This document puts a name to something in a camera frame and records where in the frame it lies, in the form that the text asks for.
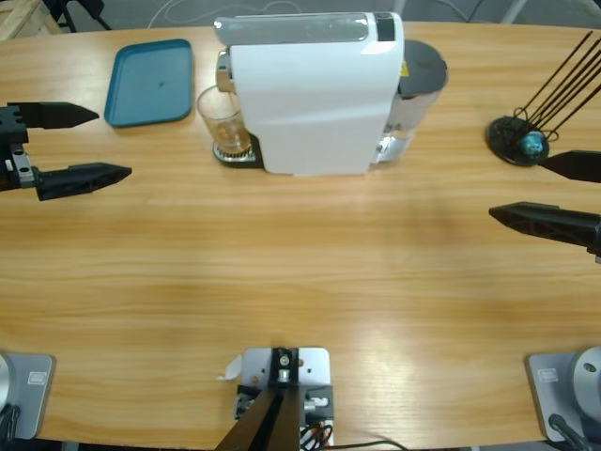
glass cup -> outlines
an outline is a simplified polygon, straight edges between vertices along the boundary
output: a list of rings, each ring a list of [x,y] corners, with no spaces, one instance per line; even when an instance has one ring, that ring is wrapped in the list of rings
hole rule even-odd
[[[235,94],[211,86],[198,96],[196,108],[224,156],[239,157],[251,149],[251,138],[244,128]]]

floor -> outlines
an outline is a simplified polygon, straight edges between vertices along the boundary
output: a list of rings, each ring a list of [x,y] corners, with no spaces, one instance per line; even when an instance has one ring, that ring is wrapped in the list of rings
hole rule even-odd
[[[131,29],[146,28],[151,21],[153,27],[197,26],[210,25],[219,15],[392,10],[394,5],[394,0],[171,0],[169,7],[167,2],[104,0],[102,17],[114,29]],[[407,0],[403,19],[465,22],[477,3],[478,0]],[[484,0],[473,20],[498,22],[511,3],[512,0]],[[77,2],[69,3],[69,10],[79,31],[101,30]],[[600,29],[601,8],[595,0],[529,0],[516,23]]]

black wire stand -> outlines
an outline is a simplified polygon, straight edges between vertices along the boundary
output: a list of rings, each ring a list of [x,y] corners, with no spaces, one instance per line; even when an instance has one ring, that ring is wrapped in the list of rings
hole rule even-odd
[[[494,120],[487,127],[486,141],[499,158],[519,166],[539,164],[548,157],[549,143],[560,138],[559,128],[601,90],[601,84],[592,90],[587,89],[601,73],[601,50],[595,51],[601,39],[597,39],[571,69],[563,70],[570,66],[570,61],[592,34],[593,31],[590,31],[580,40],[525,106],[516,108],[510,117]],[[567,73],[530,112],[534,101],[562,71]]]

label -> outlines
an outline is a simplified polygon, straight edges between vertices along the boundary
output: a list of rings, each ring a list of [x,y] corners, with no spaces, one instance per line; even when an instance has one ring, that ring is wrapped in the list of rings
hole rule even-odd
[[[401,77],[409,77],[409,67],[405,60],[403,60],[403,67],[401,68]]]
[[[28,385],[45,385],[48,379],[48,373],[41,371],[31,371],[27,378]]]
[[[540,382],[557,382],[557,370],[555,368],[543,368],[538,370],[538,380]]]

wooden table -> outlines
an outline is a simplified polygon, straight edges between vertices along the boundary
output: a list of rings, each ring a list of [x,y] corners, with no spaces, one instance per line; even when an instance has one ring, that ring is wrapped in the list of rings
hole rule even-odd
[[[214,161],[200,118],[30,133],[44,170],[102,161],[133,174],[39,203],[0,194],[0,346],[57,359],[42,437],[211,448],[233,425],[247,347],[330,350],[336,438],[415,448],[541,439],[524,359],[601,343],[601,269],[576,246],[488,216],[520,200],[600,211],[601,187],[519,168],[485,126],[523,104],[583,30],[409,23],[450,83],[406,156],[364,177],[292,178]],[[213,82],[207,28],[0,44],[0,101],[101,112],[116,51],[188,39]],[[554,152],[600,149],[601,101]]]

